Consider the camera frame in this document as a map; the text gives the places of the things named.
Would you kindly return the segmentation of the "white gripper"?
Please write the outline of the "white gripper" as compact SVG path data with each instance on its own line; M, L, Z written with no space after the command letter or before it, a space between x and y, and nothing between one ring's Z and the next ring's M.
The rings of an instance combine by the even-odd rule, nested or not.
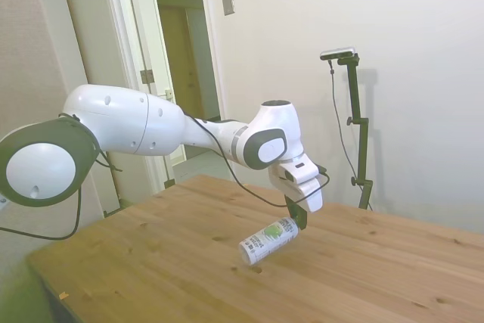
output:
M283 193L290 218L299 230L307 227L307 212L313 213L323 206L320 166L270 166L271 184Z

